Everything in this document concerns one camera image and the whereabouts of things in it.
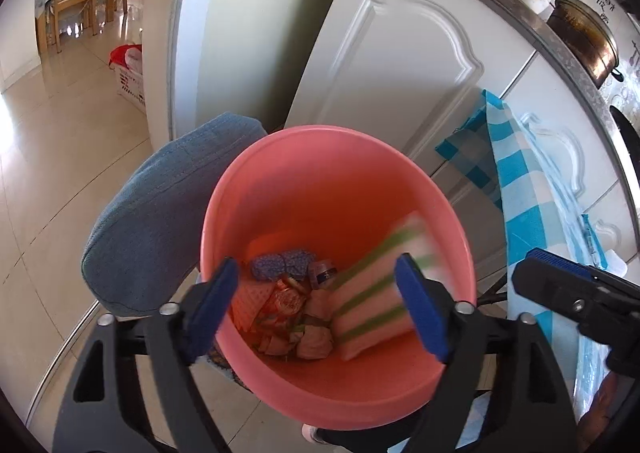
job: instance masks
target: countertop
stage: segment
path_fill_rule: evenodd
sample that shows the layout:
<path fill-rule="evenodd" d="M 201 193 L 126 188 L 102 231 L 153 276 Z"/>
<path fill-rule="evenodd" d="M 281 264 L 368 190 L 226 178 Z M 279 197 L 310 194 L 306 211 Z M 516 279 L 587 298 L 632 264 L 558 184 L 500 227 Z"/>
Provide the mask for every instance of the countertop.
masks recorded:
<path fill-rule="evenodd" d="M 556 70 L 590 116 L 607 147 L 628 200 L 640 249 L 640 184 L 620 131 L 587 71 L 555 32 L 520 0 L 480 0 L 514 27 Z"/>

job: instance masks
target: blue and white towel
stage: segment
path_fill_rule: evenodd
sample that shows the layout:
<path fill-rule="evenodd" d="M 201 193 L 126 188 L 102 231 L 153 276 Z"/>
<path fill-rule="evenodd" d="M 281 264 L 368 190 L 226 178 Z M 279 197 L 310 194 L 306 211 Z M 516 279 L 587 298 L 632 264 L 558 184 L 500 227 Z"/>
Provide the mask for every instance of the blue and white towel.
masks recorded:
<path fill-rule="evenodd" d="M 567 388 L 574 395 L 576 414 L 583 414 L 606 374 L 601 364 L 606 348 L 580 337 L 574 322 L 517 295 L 511 274 L 535 247 L 605 269 L 604 252 L 588 216 L 582 213 L 558 166 L 540 147 L 535 134 L 514 117 L 505 102 L 487 91 L 479 97 L 476 113 L 436 151 L 502 210 L 508 317 L 515 318 L 522 312 L 536 315 Z"/>

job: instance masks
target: blue denim cushion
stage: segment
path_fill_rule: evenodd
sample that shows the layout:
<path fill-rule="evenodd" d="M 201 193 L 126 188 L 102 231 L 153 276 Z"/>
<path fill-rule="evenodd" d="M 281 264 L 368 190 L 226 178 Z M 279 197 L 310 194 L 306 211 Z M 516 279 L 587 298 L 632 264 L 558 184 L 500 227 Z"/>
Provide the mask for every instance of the blue denim cushion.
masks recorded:
<path fill-rule="evenodd" d="M 148 315 L 198 264 L 213 188 L 231 162 L 264 137 L 260 122 L 223 113 L 162 147 L 98 217 L 82 276 L 119 316 Z"/>

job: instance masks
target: pot handle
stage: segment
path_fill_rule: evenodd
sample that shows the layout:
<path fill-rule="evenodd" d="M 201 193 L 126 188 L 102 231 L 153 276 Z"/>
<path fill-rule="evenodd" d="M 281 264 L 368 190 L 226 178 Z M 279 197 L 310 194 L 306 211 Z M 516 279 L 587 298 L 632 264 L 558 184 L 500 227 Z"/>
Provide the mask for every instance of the pot handle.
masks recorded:
<path fill-rule="evenodd" d="M 620 72 L 620 70 L 618 70 L 617 68 L 614 68 L 611 71 L 611 75 L 613 76 L 613 78 L 616 81 L 619 81 L 620 83 L 622 83 L 625 80 L 625 77 L 622 75 L 622 73 Z"/>

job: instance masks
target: floor tile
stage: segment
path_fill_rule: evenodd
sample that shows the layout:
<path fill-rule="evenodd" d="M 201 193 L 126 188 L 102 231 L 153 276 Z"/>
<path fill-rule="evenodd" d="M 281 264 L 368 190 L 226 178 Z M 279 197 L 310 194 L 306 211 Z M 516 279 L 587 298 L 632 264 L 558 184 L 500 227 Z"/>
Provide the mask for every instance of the floor tile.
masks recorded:
<path fill-rule="evenodd" d="M 331 451 L 330 446 L 311 444 L 300 433 L 301 424 L 279 414 L 264 403 L 252 413 L 230 447 L 234 453 L 305 453 Z"/>
<path fill-rule="evenodd" d="M 0 284 L 9 276 L 18 258 L 20 258 L 20 251 L 15 242 L 14 230 L 6 207 L 2 170 L 0 169 Z"/>
<path fill-rule="evenodd" d="M 31 418 L 29 431 L 47 451 L 51 451 L 53 446 L 53 434 L 56 429 L 58 411 L 65 394 L 66 385 L 76 367 L 76 362 L 73 354 L 66 354 L 42 394 L 42 398 Z"/>
<path fill-rule="evenodd" d="M 104 14 L 98 12 L 98 32 L 92 36 L 91 31 L 82 33 L 80 42 L 86 49 L 100 58 L 104 63 L 109 63 L 111 51 L 128 44 L 139 44 L 142 39 L 142 13 L 143 0 L 127 0 L 127 14 L 122 14 L 122 0 L 118 0 L 118 12 L 114 14 L 113 21 L 104 22 Z"/>
<path fill-rule="evenodd" d="M 151 152 L 145 141 L 107 168 L 50 221 L 24 253 L 38 295 L 65 337 L 94 301 L 82 279 L 80 259 L 95 220 Z"/>
<path fill-rule="evenodd" d="M 260 400 L 206 362 L 193 365 L 191 375 L 220 433 L 230 441 Z"/>
<path fill-rule="evenodd" d="M 494 318 L 505 319 L 507 317 L 506 302 L 493 303 L 491 305 L 482 305 L 480 311 L 485 316 L 491 316 Z"/>
<path fill-rule="evenodd" d="M 37 67 L 5 90 L 0 100 L 4 101 L 11 119 L 17 122 L 52 95 L 42 75 L 42 67 Z"/>
<path fill-rule="evenodd" d="M 136 364 L 138 366 L 138 377 L 140 379 L 140 388 L 142 389 L 142 398 L 145 401 L 146 413 L 151 423 L 151 429 L 154 435 L 162 442 L 168 445 L 174 445 L 171 432 L 167 426 L 160 398 L 154 382 L 154 374 L 151 370 L 151 362 L 148 356 L 136 356 Z"/>
<path fill-rule="evenodd" d="M 22 419 L 61 345 L 20 260 L 0 286 L 0 386 Z"/>
<path fill-rule="evenodd" d="M 184 279 L 184 281 L 180 284 L 180 287 L 178 287 L 178 290 L 175 292 L 175 294 L 171 297 L 171 301 L 180 302 L 184 297 L 184 295 L 187 294 L 189 287 L 194 283 L 196 283 L 196 280 L 198 279 L 198 274 L 199 274 L 198 270 L 193 269 L 193 271 L 189 273 L 189 276 L 187 276 Z"/>
<path fill-rule="evenodd" d="M 145 115 L 114 93 L 114 75 L 90 79 L 98 83 L 89 90 L 58 94 L 26 116 L 0 155 L 22 251 L 82 187 L 148 138 Z"/>
<path fill-rule="evenodd" d="M 497 370 L 496 354 L 486 354 L 482 360 L 482 370 L 478 379 L 478 389 L 492 389 L 494 387 L 495 371 Z"/>
<path fill-rule="evenodd" d="M 42 58 L 42 75 L 50 93 L 59 92 L 104 65 L 104 61 L 79 39 L 70 39 L 60 54 L 56 53 L 55 46 L 49 48 L 47 55 Z"/>
<path fill-rule="evenodd" d="M 108 310 L 105 307 L 103 307 L 102 305 L 98 305 L 98 309 L 94 314 L 94 316 L 89 321 L 86 322 L 84 329 L 82 329 L 80 331 L 80 334 L 76 336 L 76 341 L 71 345 L 71 353 L 74 354 L 74 357 L 76 359 L 80 357 L 80 354 L 82 353 L 82 349 L 84 349 L 84 345 L 86 344 L 86 341 L 91 335 L 91 332 L 94 331 L 95 325 L 97 325 L 97 322 L 98 322 L 98 318 L 103 314 L 107 314 L 107 312 Z"/>

